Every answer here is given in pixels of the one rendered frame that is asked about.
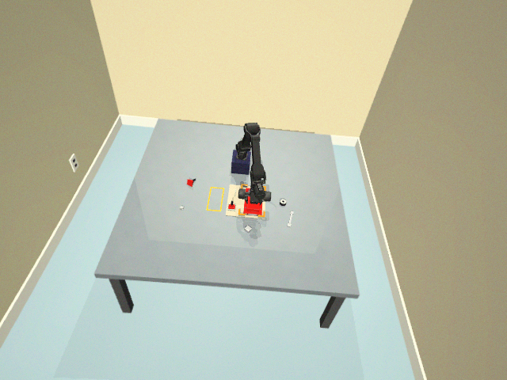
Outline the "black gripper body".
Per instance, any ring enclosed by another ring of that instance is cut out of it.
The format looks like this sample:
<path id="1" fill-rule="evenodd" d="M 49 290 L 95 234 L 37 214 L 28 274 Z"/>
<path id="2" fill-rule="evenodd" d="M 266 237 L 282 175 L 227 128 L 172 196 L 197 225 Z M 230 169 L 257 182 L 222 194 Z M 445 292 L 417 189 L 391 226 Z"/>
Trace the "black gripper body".
<path id="1" fill-rule="evenodd" d="M 254 190 L 251 188 L 251 185 L 250 185 L 250 191 L 251 192 L 254 192 Z M 246 199 L 247 196 L 250 196 L 250 193 L 249 192 L 246 192 L 245 189 L 242 189 L 240 188 L 238 190 L 238 198 L 239 199 Z M 264 201 L 271 201 L 271 192 L 267 192 L 265 191 L 265 198 L 263 198 Z"/>

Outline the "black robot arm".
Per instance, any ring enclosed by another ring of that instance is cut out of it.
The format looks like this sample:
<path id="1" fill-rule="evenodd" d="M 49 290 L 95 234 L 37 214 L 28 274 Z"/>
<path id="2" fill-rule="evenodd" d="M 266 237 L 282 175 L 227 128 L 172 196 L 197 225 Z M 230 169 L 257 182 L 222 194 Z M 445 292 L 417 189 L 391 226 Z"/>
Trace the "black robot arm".
<path id="1" fill-rule="evenodd" d="M 250 168 L 250 179 L 251 179 L 251 188 L 253 192 L 250 191 L 250 203 L 258 204 L 262 202 L 262 199 L 265 198 L 265 190 L 263 188 L 263 184 L 266 181 L 266 173 L 264 170 L 264 166 L 261 164 L 261 153 L 260 153 L 260 133 L 261 129 L 257 123 L 245 123 L 244 129 L 244 137 L 242 141 L 239 141 L 238 144 L 235 145 L 236 150 L 238 152 L 236 158 L 241 159 L 243 161 L 247 158 L 247 151 L 252 149 L 252 160 L 253 164 Z M 257 135 L 258 133 L 258 135 Z M 250 144 L 251 143 L 251 144 Z M 263 178 L 264 180 L 262 180 Z"/>

